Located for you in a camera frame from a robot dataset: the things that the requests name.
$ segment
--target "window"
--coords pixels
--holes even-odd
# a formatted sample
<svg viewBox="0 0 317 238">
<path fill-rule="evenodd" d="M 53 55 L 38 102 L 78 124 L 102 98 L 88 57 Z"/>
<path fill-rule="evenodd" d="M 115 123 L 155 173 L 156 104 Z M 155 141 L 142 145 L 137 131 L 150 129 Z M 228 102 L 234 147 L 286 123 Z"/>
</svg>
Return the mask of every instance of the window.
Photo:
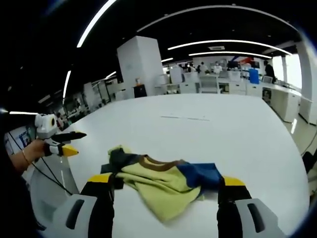
<svg viewBox="0 0 317 238">
<path fill-rule="evenodd" d="M 273 64 L 275 77 L 278 80 L 284 81 L 282 56 L 273 57 L 272 64 Z"/>
<path fill-rule="evenodd" d="M 286 56 L 287 83 L 302 88 L 302 70 L 298 54 Z"/>
</svg>

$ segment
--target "wrist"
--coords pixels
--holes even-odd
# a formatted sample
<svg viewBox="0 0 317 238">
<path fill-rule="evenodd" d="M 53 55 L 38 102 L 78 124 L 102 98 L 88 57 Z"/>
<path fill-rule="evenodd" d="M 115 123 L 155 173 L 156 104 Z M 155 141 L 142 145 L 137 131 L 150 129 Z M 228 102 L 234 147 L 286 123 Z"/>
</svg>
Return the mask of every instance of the wrist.
<svg viewBox="0 0 317 238">
<path fill-rule="evenodd" d="M 35 155 L 34 151 L 29 146 L 27 146 L 23 149 L 23 156 L 29 162 L 29 164 L 31 164 L 36 159 L 36 155 Z"/>
</svg>

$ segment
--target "blue container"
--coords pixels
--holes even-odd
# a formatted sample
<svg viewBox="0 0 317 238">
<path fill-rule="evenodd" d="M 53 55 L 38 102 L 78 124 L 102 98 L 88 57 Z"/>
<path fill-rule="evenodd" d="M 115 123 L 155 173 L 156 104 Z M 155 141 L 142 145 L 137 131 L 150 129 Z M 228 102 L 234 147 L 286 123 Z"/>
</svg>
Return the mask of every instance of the blue container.
<svg viewBox="0 0 317 238">
<path fill-rule="evenodd" d="M 259 73 L 256 69 L 250 68 L 250 83 L 259 84 Z"/>
</svg>

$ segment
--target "blue cloth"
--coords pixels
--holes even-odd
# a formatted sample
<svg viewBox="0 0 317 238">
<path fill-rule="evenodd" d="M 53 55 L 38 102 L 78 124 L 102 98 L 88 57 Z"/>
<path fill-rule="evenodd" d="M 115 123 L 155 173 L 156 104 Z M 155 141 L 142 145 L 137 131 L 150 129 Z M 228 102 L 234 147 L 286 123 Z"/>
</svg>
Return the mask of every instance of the blue cloth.
<svg viewBox="0 0 317 238">
<path fill-rule="evenodd" d="M 259 84 L 259 72 L 256 69 L 250 68 L 250 83 Z"/>
<path fill-rule="evenodd" d="M 185 176 L 187 186 L 192 188 L 201 186 L 202 192 L 205 190 L 218 191 L 222 176 L 214 163 L 185 163 L 177 165 L 177 168 Z"/>
</svg>

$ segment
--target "black ceiling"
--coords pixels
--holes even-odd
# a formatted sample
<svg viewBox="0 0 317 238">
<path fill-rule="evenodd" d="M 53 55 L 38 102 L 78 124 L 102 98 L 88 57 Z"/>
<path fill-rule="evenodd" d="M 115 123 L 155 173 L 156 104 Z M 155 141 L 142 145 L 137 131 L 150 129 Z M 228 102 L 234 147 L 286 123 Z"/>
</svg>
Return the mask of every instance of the black ceiling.
<svg viewBox="0 0 317 238">
<path fill-rule="evenodd" d="M 266 47 L 242 43 L 216 43 L 188 46 L 168 51 L 168 47 L 203 40 L 235 39 L 261 42 L 269 45 L 294 40 L 297 32 L 271 17 L 251 11 L 228 8 L 196 10 L 165 19 L 147 29 L 136 31 L 163 17 L 180 10 L 233 3 L 259 9 L 296 25 L 309 21 L 308 5 L 290 6 L 268 4 L 267 1 L 180 1 L 180 0 L 117 0 L 99 19 L 81 48 L 77 43 L 90 20 L 105 0 L 57 0 L 29 4 L 22 1 L 18 17 L 7 29 L 7 65 L 3 76 L 4 88 L 12 86 L 11 97 L 27 91 L 28 97 L 39 100 L 64 88 L 66 74 L 72 70 L 67 93 L 78 91 L 86 82 L 104 78 L 113 71 L 120 71 L 116 49 L 135 35 L 156 38 L 161 58 L 175 60 L 190 58 L 188 54 L 209 51 L 207 47 L 222 45 L 228 51 L 261 54 Z"/>
</svg>

